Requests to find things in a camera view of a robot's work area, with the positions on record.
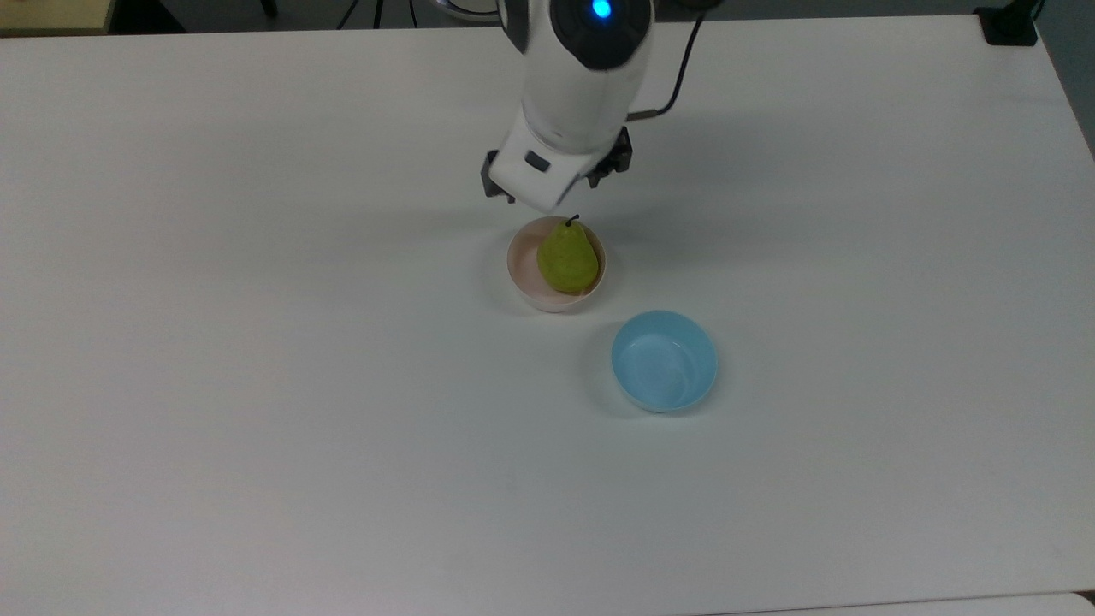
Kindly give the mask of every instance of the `black cable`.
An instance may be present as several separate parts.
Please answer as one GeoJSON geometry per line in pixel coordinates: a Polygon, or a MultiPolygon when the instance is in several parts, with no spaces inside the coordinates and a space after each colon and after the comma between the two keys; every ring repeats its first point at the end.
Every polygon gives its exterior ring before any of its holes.
{"type": "Polygon", "coordinates": [[[346,20],[349,19],[349,14],[353,13],[354,9],[356,8],[357,8],[357,0],[354,0],[353,2],[349,3],[349,9],[346,9],[346,14],[343,15],[342,21],[338,22],[338,27],[336,27],[335,30],[342,30],[342,26],[346,25],[346,20]]]}
{"type": "Polygon", "coordinates": [[[650,117],[658,117],[664,115],[669,109],[673,108],[673,103],[677,102],[677,95],[681,93],[681,83],[684,82],[684,70],[688,69],[688,58],[692,55],[692,44],[695,43],[695,35],[700,33],[700,24],[703,23],[703,18],[706,13],[700,13],[700,16],[695,19],[695,25],[692,26],[692,34],[688,37],[688,45],[684,46],[684,57],[681,58],[681,68],[677,71],[677,83],[673,85],[673,93],[669,95],[669,102],[666,106],[660,109],[646,109],[646,111],[635,111],[627,114],[627,121],[633,119],[647,119],[650,117]]]}
{"type": "Polygon", "coordinates": [[[380,13],[383,10],[384,10],[384,0],[377,0],[377,10],[373,11],[372,13],[372,30],[380,30],[380,13]]]}

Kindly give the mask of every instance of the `blue indicator light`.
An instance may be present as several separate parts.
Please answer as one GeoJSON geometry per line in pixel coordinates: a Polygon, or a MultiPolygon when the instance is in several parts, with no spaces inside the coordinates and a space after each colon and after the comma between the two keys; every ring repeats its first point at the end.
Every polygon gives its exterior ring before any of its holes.
{"type": "Polygon", "coordinates": [[[612,4],[609,0],[593,0],[593,14],[602,20],[612,15],[612,4]]]}

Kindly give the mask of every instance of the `pear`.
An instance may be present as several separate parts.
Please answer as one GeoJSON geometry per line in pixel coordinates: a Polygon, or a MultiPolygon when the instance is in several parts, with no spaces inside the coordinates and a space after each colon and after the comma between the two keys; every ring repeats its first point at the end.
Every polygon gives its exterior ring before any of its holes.
{"type": "Polygon", "coordinates": [[[601,265],[575,216],[552,229],[537,248],[537,265],[551,287],[560,292],[578,292],[597,279],[601,265]]]}

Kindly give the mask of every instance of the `table surface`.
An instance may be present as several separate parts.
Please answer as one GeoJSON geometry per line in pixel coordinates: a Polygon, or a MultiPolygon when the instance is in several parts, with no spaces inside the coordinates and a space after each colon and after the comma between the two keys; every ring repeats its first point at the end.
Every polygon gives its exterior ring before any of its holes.
{"type": "Polygon", "coordinates": [[[0,0],[0,36],[106,34],[114,0],[0,0]]]}
{"type": "MultiPolygon", "coordinates": [[[[636,102],[688,34],[659,24],[636,102]]],[[[972,16],[705,24],[581,187],[482,196],[502,32],[0,40],[0,612],[682,615],[1095,586],[1095,164],[972,16]],[[631,407],[612,336],[722,373],[631,407]]]]}
{"type": "Polygon", "coordinates": [[[821,608],[802,616],[1095,616],[1095,606],[1080,595],[1048,594],[821,608]]]}

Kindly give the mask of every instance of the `pink bowl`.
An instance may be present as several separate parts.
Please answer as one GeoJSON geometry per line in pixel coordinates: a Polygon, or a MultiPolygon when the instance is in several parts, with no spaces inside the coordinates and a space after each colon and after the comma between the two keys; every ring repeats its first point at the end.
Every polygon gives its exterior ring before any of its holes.
{"type": "Polygon", "coordinates": [[[566,313],[573,311],[583,301],[589,298],[597,290],[604,278],[604,246],[589,226],[586,229],[586,237],[593,246],[597,260],[600,263],[600,270],[597,278],[588,287],[579,292],[560,292],[553,289],[544,277],[540,274],[540,266],[537,265],[537,248],[544,237],[566,218],[562,216],[548,216],[538,218],[521,226],[514,239],[509,242],[509,252],[506,255],[506,266],[509,268],[509,277],[521,292],[525,300],[535,310],[544,313],[566,313]]]}

